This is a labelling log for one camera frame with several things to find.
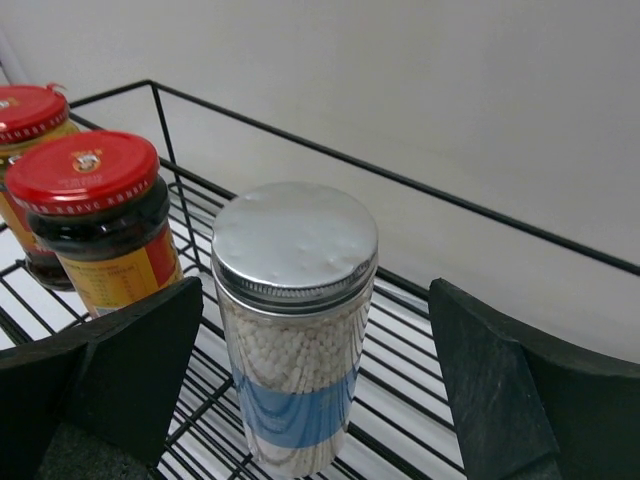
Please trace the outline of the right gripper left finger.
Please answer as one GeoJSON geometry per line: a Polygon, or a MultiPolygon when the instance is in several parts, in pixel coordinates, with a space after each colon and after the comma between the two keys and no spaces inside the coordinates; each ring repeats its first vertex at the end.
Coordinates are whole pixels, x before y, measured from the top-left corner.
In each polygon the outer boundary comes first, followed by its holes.
{"type": "Polygon", "coordinates": [[[51,337],[1,353],[4,479],[148,479],[203,311],[187,277],[51,337]]]}

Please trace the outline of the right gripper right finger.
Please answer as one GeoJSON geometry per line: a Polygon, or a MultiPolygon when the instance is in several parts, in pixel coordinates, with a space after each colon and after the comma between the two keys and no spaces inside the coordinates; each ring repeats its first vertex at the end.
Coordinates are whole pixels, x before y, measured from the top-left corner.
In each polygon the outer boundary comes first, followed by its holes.
{"type": "Polygon", "coordinates": [[[509,317],[444,279],[429,312],[470,479],[636,479],[639,366],[509,317]]]}

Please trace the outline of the red lid chili jar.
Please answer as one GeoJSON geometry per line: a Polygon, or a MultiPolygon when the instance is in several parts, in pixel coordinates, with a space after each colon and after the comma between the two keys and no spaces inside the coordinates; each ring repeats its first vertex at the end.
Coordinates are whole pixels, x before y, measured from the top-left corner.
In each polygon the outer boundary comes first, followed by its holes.
{"type": "Polygon", "coordinates": [[[145,138],[96,130],[37,146],[9,168],[9,193],[94,318],[183,278],[159,167],[145,138]]]}

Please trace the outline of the white bottle blue label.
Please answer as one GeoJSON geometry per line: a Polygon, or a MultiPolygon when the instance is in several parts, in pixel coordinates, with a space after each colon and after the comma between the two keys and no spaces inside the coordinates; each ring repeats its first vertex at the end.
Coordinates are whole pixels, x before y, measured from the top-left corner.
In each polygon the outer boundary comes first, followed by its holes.
{"type": "Polygon", "coordinates": [[[211,269],[249,450],[281,478],[338,455],[355,397],[378,229],[352,196],[257,187],[213,223],[211,269]]]}

